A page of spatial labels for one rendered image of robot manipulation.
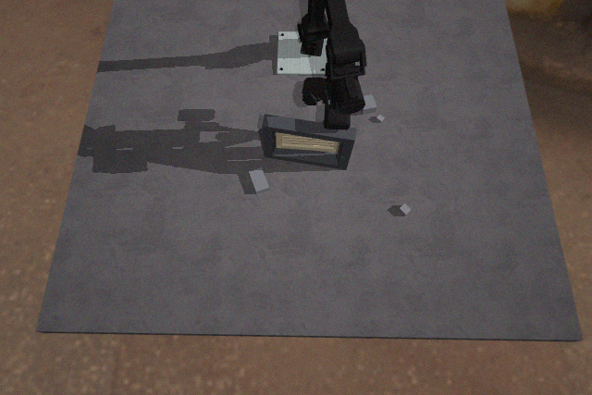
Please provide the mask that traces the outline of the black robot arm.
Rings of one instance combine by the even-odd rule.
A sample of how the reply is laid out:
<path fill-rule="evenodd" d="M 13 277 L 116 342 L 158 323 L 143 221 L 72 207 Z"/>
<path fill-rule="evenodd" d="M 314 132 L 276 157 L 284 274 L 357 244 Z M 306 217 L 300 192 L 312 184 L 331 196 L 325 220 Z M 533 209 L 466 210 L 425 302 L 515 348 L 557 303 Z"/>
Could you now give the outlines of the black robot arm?
<path fill-rule="evenodd" d="M 325 14 L 325 8 L 327 17 Z M 328 20 L 328 21 L 327 21 Z M 334 85 L 343 114 L 353 114 L 365 106 L 358 76 L 365 75 L 365 46 L 357 29 L 350 23 L 345 0 L 308 0 L 308 13 L 298 25 L 301 54 L 321 56 L 327 38 L 327 78 L 306 78 L 302 100 L 306 105 L 328 104 L 327 81 Z M 360 66 L 355 66 L 355 62 Z"/>

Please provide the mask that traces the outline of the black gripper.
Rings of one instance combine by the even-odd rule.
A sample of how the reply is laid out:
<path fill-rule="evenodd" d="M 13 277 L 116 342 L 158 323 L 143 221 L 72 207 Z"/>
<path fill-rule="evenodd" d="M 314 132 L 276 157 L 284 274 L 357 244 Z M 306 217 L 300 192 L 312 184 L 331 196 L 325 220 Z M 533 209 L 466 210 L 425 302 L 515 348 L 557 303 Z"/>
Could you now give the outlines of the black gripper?
<path fill-rule="evenodd" d="M 324 127 L 329 130 L 348 130 L 351 125 L 351 114 L 340 112 L 334 85 L 329 79 L 327 81 L 327 96 L 330 105 L 325 104 Z"/>

